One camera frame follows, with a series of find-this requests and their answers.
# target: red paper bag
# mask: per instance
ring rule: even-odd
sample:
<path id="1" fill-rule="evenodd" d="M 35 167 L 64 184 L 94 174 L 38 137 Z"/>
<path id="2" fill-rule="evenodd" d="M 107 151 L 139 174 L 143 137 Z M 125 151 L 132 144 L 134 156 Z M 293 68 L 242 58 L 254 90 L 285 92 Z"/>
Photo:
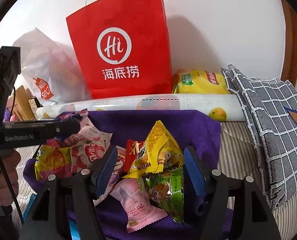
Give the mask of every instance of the red paper bag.
<path id="1" fill-rule="evenodd" d="M 66 21 L 94 99 L 171 93 L 163 0 L 98 0 Z"/>

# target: translucent plastic bag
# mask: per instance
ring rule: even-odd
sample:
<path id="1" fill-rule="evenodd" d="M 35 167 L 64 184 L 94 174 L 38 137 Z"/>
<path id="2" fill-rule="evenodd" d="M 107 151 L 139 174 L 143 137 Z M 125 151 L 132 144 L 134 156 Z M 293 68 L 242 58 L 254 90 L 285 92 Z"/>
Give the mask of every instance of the translucent plastic bag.
<path id="1" fill-rule="evenodd" d="M 43 106 L 91 99 L 77 63 L 35 28 L 13 46 L 21 48 L 22 75 Z"/>

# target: rolled placemat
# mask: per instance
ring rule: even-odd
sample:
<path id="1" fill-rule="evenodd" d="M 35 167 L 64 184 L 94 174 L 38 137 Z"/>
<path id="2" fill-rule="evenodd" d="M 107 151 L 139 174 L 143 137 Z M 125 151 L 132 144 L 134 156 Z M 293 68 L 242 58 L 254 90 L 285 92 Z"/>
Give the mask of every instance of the rolled placemat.
<path id="1" fill-rule="evenodd" d="M 162 94 L 79 101 L 40 107 L 38 118 L 55 118 L 62 112 L 101 110 L 198 110 L 218 121 L 245 121 L 236 95 Z"/>

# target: wooden door frame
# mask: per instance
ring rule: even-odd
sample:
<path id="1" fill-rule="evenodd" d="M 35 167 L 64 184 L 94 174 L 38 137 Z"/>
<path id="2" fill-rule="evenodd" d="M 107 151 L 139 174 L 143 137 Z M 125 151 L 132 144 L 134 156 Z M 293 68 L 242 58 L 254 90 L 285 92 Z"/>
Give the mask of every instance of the wooden door frame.
<path id="1" fill-rule="evenodd" d="M 289 80 L 294 86 L 297 80 L 297 13 L 286 0 L 282 1 L 285 18 L 285 54 L 281 80 Z"/>

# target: purple towel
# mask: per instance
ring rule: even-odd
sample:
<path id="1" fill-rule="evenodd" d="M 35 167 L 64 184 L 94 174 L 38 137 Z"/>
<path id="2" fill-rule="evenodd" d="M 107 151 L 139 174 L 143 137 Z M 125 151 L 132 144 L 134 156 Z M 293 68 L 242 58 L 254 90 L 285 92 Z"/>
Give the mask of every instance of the purple towel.
<path id="1" fill-rule="evenodd" d="M 161 120 L 174 136 L 180 148 L 192 145 L 199 158 L 210 168 L 217 168 L 220 123 L 195 110 L 127 110 L 127 111 L 93 111 L 89 112 L 92 123 L 103 132 L 113 133 L 112 145 L 126 146 L 127 139 L 145 140 L 157 120 Z M 37 182 L 34 172 L 35 159 L 28 160 L 24 178 L 39 192 L 42 182 Z M 185 191 L 184 195 L 194 192 Z M 193 224 L 177 224 L 171 217 L 165 217 L 139 231 L 126 232 L 127 215 L 119 201 L 108 196 L 96 207 L 106 236 L 114 239 L 194 239 L 197 227 Z M 229 231 L 232 211 L 227 210 L 223 231 Z"/>

